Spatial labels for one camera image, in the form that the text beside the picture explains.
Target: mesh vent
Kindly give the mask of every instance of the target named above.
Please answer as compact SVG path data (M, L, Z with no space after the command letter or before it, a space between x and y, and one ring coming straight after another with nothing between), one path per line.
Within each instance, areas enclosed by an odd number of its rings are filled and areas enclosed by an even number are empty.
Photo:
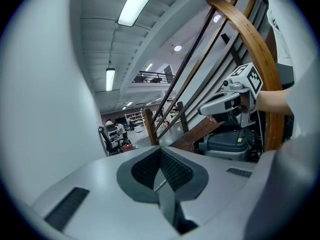
M232 173L232 174L235 174L235 175L239 175L239 176L242 176L242 177L246 177L246 178L250 178L252 172L251 171L248 171L248 170L242 170L242 169L238 169L238 168L229 168L228 170L226 170L228 173Z
M173 191L188 183L194 172L186 165L161 150L161 170Z
M148 155L143 160L137 162L131 169L132 176L136 181L153 189L155 177L160 168L161 154L159 151Z
M62 231L88 194L89 190L75 187L44 220L56 230Z
M162 149L136 163L132 167L131 173L136 181L153 189L155 177L160 168L173 191L188 183L194 176L191 168Z

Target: human arm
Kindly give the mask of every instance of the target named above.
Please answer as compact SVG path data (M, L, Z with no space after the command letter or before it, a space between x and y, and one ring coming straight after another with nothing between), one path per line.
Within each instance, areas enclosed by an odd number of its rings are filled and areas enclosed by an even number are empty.
M256 99L255 110L292 116L293 113L286 101L286 96L290 91L291 88L275 91L260 91ZM244 107L248 106L248 98L245 95L240 96L240 105ZM212 115L208 115L207 117L210 121L217 122Z

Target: human hand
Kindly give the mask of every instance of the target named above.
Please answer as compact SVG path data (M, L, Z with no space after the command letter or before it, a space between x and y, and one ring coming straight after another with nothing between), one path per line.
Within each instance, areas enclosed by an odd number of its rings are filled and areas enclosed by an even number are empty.
M233 107L235 105L235 101L231 100L231 106ZM249 92L246 92L244 94L240 94L240 105L247 109L249 107ZM210 119L211 122L217 123L217 120L212 115L207 115L207 118Z

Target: ceiling light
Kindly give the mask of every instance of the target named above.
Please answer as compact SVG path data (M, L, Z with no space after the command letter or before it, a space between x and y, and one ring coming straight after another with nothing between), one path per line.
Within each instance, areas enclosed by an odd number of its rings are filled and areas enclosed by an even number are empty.
M217 23L220 18L221 18L221 15L217 14L216 16L213 17L213 21Z
M179 52L181 49L182 49L182 46L181 46L181 45L177 45L176 47L174 47L174 50L175 50L176 52Z
M118 19L118 24L132 27L148 1L127 0Z
M148 70L151 68L152 65L153 65L153 64L151 63L151 64L146 68L145 71L148 71Z
M111 91L112 86L114 84L114 78L115 78L115 69L114 68L107 68L106 74L105 74L105 90Z

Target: wooden railing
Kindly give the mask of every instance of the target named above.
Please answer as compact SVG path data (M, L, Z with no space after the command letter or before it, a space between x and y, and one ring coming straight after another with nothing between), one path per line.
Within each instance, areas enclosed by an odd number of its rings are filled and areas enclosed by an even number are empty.
M224 76L227 69L230 67L233 61L235 61L236 65L242 64L242 59L245 57L247 52L249 52L249 55L251 56L251 59L259 71L259 74L262 77L262 80L264 82L264 90L266 91L276 91L281 90L281 82L279 79L278 71L276 68L275 61L265 43L265 41L260 36L259 30L260 26L262 25L262 22L265 18L267 9L263 12L263 17L260 20L259 26L256 29L253 24L257 20L257 17L259 13L261 12L262 3L257 9L257 12L253 18L252 23L248 20L250 17L253 8L256 4L256 0L249 0L244 13L242 14L240 11L238 11L235 8L235 5L238 0L231 0L230 2L227 2L226 0L206 0L206 2L211 6L211 9L206 16L204 23L202 24L202 27L200 28L200 31L197 35L197 38L195 39L192 47L186 54L184 60L182 61L182 64L173 79L165 97L163 98L158 110L156 111L153 118L150 116L147 120L149 120L147 127L149 132L149 137L151 139L151 143L153 145L157 145L159 143L159 139L174 125L174 123L179 118L186 118L191 113L194 112L194 110L197 108L197 106L202 102L205 98L208 97L209 93L213 90L214 87L217 87L217 83L221 80L221 78ZM207 47L202 52L200 58L192 68L191 72L189 73L188 77L184 81L181 89L178 91L178 93L175 95L174 100L170 104L170 106L167 108L167 110L164 112L164 115L159 120L157 125L154 125L157 116L160 114L160 111L162 110L165 102L167 101L169 95L171 94L174 86L176 85L179 77L181 76L183 70L187 66L191 56L195 52L200 39L203 37L204 32L206 31L209 22L212 20L213 15L215 14L216 10L219 10L221 14L223 14L223 18L220 21L220 24L217 28L217 30L213 33L210 42L208 43ZM225 25L227 23L230 23L232 28L234 29L234 33L232 37L229 39L225 35L221 35L221 32ZM222 54L217 59L216 63L213 65L212 69L209 71L207 76L204 78L204 80L200 83L198 88L195 90L194 94L190 97L188 102L184 106L179 106L179 113L178 115L173 119L173 121L170 123L169 126L167 126L159 136L157 136L157 129L160 127L162 122L165 120L173 106L177 103L183 92L186 90L187 86L203 64L204 60L208 56L209 52L211 51L212 47L214 46L215 42L217 41L218 37L221 35L223 41L226 43L225 48L222 51ZM241 38L243 43L240 45L239 49L236 50L234 48L235 42L238 40L238 38ZM243 45L247 48L247 51L242 57L239 57L238 51L243 47ZM204 94L204 96L196 103L195 106L193 106L193 109L191 109L188 113L188 115L185 115L185 112L188 108L191 107L191 105L194 104L197 97L203 93L205 87L209 84L209 82L212 80L212 78L217 74L218 70L221 68L222 64L225 62L227 56L231 54L232 60L227 65L227 67L223 70L222 74L218 77L218 79L215 81L215 84L210 87L210 89ZM172 143L170 146L184 149L184 150L192 150L191 146L192 143L199 140L200 138L204 137L205 135L212 132L214 129L219 127L221 123L213 123L209 119L205 118L203 119L198 125L196 125L194 128L192 128L190 131L185 132L184 136ZM265 140L264 140L264 149L265 151L273 150L279 147L282 143L282 136L283 136L283 130L284 130L284 116L274 113L266 113L265 118Z

